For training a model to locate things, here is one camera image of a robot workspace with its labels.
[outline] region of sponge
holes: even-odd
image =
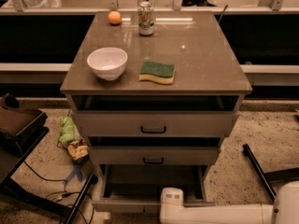
[[[169,85],[174,81],[176,67],[174,64],[143,62],[139,80],[150,80],[156,83]]]

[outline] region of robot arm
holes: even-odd
[[[167,188],[161,195],[163,224],[271,224],[272,205],[184,207],[183,192]]]
[[[161,194],[162,224],[294,224],[299,223],[299,181],[283,186],[274,205],[249,204],[183,206],[181,189],[166,188]]]

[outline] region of gray countertop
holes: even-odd
[[[251,86],[214,15],[207,11],[154,13],[151,36],[138,32],[137,12],[121,12],[121,25],[110,25],[108,12],[98,12],[68,71],[63,94],[246,94]],[[117,80],[97,77],[87,65],[94,50],[117,47],[128,53],[124,73]],[[171,85],[139,81],[144,61],[174,63]]]

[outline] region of beverage can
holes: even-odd
[[[152,5],[148,1],[142,1],[138,6],[139,33],[141,35],[152,35],[154,20],[152,16]]]

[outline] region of bowl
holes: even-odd
[[[128,55],[123,49],[97,49],[87,58],[87,64],[94,74],[105,80],[117,79],[124,71]]]

